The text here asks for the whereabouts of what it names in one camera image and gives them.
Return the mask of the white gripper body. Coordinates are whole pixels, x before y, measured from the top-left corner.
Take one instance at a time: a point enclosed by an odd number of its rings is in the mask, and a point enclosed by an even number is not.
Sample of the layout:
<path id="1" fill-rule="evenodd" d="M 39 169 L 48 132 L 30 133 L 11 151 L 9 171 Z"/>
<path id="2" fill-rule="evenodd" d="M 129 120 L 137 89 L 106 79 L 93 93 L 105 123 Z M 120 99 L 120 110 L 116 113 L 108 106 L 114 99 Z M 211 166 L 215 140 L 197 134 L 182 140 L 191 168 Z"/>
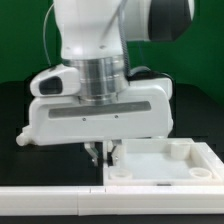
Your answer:
<path id="1" fill-rule="evenodd" d="M 37 97 L 29 109 L 37 145 L 166 137 L 173 128 L 168 78 L 132 81 L 105 106 L 83 106 L 75 96 Z"/>

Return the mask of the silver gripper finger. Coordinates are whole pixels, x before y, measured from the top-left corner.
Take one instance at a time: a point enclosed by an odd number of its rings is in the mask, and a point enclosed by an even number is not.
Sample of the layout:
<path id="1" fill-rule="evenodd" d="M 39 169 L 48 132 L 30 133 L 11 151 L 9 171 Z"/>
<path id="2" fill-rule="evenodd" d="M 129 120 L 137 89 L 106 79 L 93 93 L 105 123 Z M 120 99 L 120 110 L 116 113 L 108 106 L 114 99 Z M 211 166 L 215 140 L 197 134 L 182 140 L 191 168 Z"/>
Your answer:
<path id="1" fill-rule="evenodd" d="M 92 162 L 95 166 L 98 165 L 98 150 L 95 147 L 94 142 L 88 142 L 84 144 L 85 150 L 88 152 L 88 154 L 92 157 Z"/>
<path id="2" fill-rule="evenodd" d="M 107 144 L 107 162 L 109 166 L 115 166 L 119 160 L 119 150 L 122 145 L 121 140 L 112 140 Z"/>

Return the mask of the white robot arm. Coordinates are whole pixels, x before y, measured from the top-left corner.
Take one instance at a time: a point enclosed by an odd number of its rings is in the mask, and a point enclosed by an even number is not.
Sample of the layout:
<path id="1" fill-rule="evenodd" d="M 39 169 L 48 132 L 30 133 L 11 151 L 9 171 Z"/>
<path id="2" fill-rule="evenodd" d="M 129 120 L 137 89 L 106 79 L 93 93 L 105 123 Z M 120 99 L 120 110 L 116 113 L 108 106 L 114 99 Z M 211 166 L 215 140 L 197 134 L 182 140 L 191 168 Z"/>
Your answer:
<path id="1" fill-rule="evenodd" d="M 37 145 L 166 137 L 173 128 L 167 78 L 136 80 L 129 41 L 174 41 L 194 0 L 53 0 L 60 65 L 36 76 L 29 136 Z"/>

